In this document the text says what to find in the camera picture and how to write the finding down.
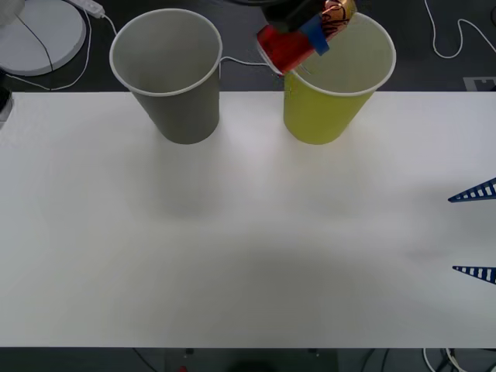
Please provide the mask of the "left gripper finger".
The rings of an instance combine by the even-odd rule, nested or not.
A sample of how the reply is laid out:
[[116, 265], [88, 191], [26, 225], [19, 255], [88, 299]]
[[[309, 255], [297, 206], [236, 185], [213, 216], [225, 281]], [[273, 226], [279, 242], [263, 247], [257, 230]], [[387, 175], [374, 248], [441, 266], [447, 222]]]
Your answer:
[[322, 56], [329, 50], [326, 35], [322, 31], [322, 25], [322, 16], [317, 14], [299, 28], [299, 31], [305, 34], [312, 49], [319, 56]]

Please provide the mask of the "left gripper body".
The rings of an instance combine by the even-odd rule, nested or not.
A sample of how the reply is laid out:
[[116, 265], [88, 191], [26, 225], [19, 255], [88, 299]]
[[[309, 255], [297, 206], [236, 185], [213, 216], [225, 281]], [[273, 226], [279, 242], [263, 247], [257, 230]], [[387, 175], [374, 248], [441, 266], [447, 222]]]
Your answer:
[[267, 22], [282, 33], [298, 30], [314, 16], [322, 13], [325, 0], [274, 1], [262, 6]]

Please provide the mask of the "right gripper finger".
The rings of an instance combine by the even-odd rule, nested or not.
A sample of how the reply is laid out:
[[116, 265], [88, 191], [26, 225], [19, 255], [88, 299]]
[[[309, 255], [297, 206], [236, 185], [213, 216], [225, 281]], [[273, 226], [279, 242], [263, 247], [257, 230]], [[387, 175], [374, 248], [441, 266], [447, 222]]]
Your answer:
[[483, 200], [495, 200], [496, 178], [492, 178], [489, 181], [478, 184], [472, 188], [462, 191], [448, 199], [450, 203], [458, 202], [471, 202], [471, 201], [483, 201]]
[[462, 274], [475, 277], [478, 280], [496, 284], [496, 268], [495, 267], [468, 267], [468, 266], [452, 266], [452, 268]]

